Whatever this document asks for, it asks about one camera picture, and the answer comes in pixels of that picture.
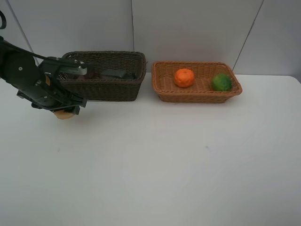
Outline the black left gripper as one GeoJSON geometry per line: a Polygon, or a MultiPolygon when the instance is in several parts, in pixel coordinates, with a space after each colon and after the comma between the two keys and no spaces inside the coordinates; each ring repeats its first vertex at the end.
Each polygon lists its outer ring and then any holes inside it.
{"type": "Polygon", "coordinates": [[[60,82],[44,73],[16,73],[17,96],[36,109],[68,112],[78,115],[87,100],[66,90],[60,82]]]}

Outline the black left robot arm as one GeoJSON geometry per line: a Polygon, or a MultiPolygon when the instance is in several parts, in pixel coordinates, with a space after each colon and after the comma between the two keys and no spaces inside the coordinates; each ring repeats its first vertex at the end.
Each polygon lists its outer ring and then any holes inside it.
{"type": "Polygon", "coordinates": [[[0,39],[0,77],[18,90],[17,96],[35,109],[79,114],[87,100],[64,88],[58,76],[63,68],[72,73],[88,64],[58,57],[44,57],[0,39]]]}

